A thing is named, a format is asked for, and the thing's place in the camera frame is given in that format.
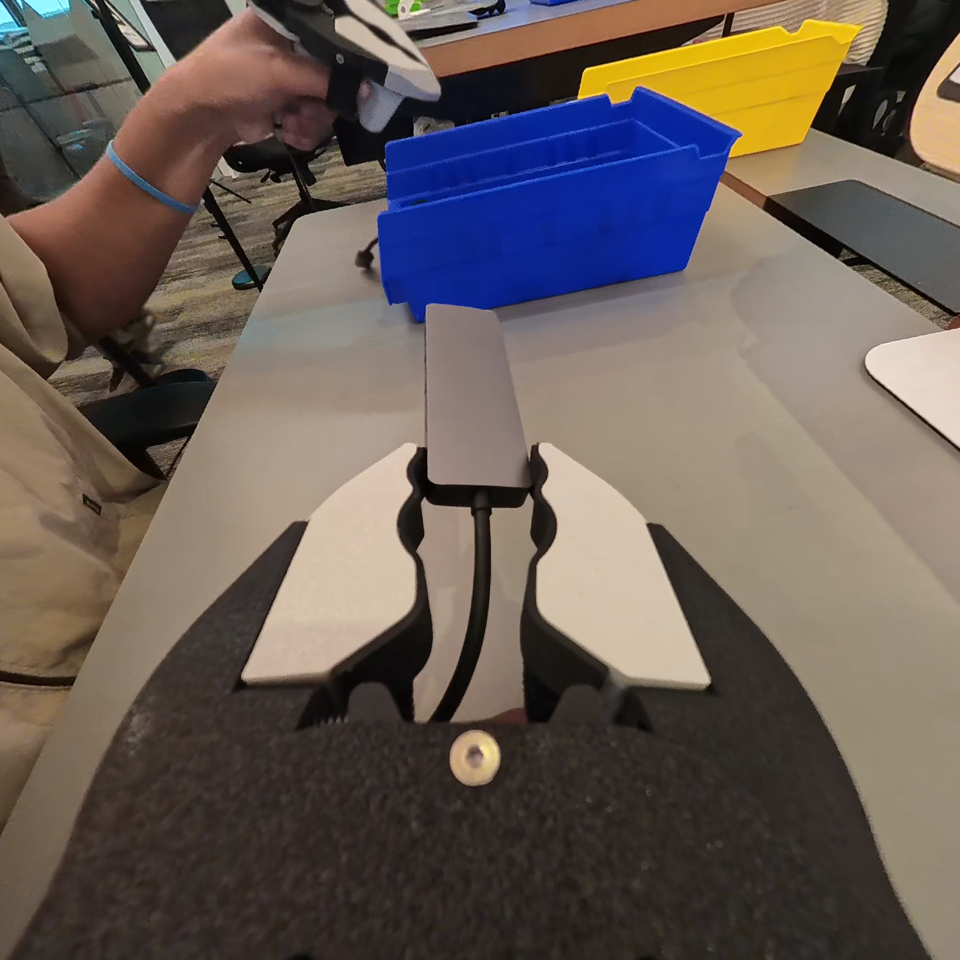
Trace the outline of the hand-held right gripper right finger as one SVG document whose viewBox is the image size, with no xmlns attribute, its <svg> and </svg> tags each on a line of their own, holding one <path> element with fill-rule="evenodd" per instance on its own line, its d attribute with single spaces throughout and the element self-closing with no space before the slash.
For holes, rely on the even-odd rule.
<svg viewBox="0 0 960 960">
<path fill-rule="evenodd" d="M 713 679 L 642 512 L 550 442 L 531 448 L 520 651 L 527 716 L 575 688 L 607 716 L 642 716 L 642 691 L 707 694 Z"/>
</svg>

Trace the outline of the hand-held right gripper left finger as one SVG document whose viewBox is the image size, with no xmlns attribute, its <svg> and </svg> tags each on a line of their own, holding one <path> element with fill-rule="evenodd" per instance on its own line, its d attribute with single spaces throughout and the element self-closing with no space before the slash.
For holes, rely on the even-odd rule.
<svg viewBox="0 0 960 960">
<path fill-rule="evenodd" d="M 414 719 L 414 680 L 433 645 L 426 570 L 426 449 L 402 444 L 337 488 L 306 520 L 240 675 L 249 688 L 313 687 L 318 716 L 356 688 L 390 691 Z"/>
</svg>

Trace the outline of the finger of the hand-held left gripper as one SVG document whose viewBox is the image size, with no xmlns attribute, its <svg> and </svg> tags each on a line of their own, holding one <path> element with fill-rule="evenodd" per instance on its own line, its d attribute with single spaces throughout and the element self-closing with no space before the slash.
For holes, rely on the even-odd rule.
<svg viewBox="0 0 960 960">
<path fill-rule="evenodd" d="M 383 87 L 401 98 L 420 102 L 437 102 L 442 96 L 440 82 L 429 66 L 390 66 Z"/>
<path fill-rule="evenodd" d="M 429 69 L 416 44 L 399 23 L 369 1 L 333 3 L 334 31 L 343 42 L 393 69 Z"/>
</svg>

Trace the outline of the blue plastic bin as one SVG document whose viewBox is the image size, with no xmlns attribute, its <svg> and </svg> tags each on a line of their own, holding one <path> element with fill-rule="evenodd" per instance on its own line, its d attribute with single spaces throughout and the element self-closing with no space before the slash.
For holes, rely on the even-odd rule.
<svg viewBox="0 0 960 960">
<path fill-rule="evenodd" d="M 495 309 L 684 271 L 741 132 L 642 87 L 391 141 L 391 306 Z"/>
</svg>

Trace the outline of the grey usb hub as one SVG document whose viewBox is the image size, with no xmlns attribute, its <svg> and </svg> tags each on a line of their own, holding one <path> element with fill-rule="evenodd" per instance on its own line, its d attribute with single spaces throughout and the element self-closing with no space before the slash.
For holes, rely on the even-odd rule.
<svg viewBox="0 0 960 960">
<path fill-rule="evenodd" d="M 491 515 L 516 509 L 530 487 L 529 456 L 501 324 L 490 310 L 430 304 L 425 314 L 427 498 L 473 520 L 473 573 L 461 653 L 432 716 L 459 709 L 483 648 L 493 579 Z"/>
</svg>

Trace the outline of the person's left forearm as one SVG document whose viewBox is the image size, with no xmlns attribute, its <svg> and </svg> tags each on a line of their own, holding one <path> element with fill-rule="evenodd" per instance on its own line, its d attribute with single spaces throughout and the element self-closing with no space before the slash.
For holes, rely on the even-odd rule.
<svg viewBox="0 0 960 960">
<path fill-rule="evenodd" d="M 114 146 L 141 177 L 191 206 L 224 151 L 206 138 L 149 144 L 130 133 Z M 191 218 L 140 192 L 104 156 L 66 193 L 7 222 L 41 261 L 61 313 L 93 343 L 138 316 Z"/>
</svg>

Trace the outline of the person's left hand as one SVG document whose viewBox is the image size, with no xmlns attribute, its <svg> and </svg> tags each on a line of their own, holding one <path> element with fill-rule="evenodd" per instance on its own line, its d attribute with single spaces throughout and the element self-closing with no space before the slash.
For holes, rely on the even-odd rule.
<svg viewBox="0 0 960 960">
<path fill-rule="evenodd" d="M 329 83 L 328 66 L 249 6 L 172 66 L 151 93 L 184 110 L 220 150 L 276 135 L 305 151 L 332 133 L 337 113 L 327 102 Z"/>
</svg>

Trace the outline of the blue wristband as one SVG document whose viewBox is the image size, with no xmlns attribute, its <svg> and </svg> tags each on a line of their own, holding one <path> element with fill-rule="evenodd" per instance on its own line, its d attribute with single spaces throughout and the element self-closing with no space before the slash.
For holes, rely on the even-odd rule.
<svg viewBox="0 0 960 960">
<path fill-rule="evenodd" d="M 124 161 L 117 153 L 114 146 L 114 139 L 110 139 L 105 147 L 104 155 L 109 163 L 121 174 L 121 176 L 136 187 L 140 192 L 150 197 L 152 200 L 161 204 L 168 210 L 188 217 L 192 217 L 198 211 L 198 205 L 191 205 L 180 201 L 162 189 L 154 186 L 150 181 L 138 174 L 129 164 Z"/>
</svg>

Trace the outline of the yellow plastic bin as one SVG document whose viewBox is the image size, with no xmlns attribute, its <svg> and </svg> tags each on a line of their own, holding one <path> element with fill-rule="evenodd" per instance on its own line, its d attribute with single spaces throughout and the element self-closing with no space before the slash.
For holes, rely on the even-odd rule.
<svg viewBox="0 0 960 960">
<path fill-rule="evenodd" d="M 578 99 L 644 88 L 740 132 L 733 158 L 803 142 L 862 27 L 816 19 L 586 68 Z"/>
</svg>

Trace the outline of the black desk panel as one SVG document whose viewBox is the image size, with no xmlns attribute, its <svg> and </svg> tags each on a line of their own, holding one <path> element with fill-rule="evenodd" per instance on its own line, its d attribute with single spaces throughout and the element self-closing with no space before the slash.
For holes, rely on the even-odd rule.
<svg viewBox="0 0 960 960">
<path fill-rule="evenodd" d="M 849 250 L 958 315 L 957 223 L 853 179 L 774 194 L 763 210 L 828 253 Z"/>
</svg>

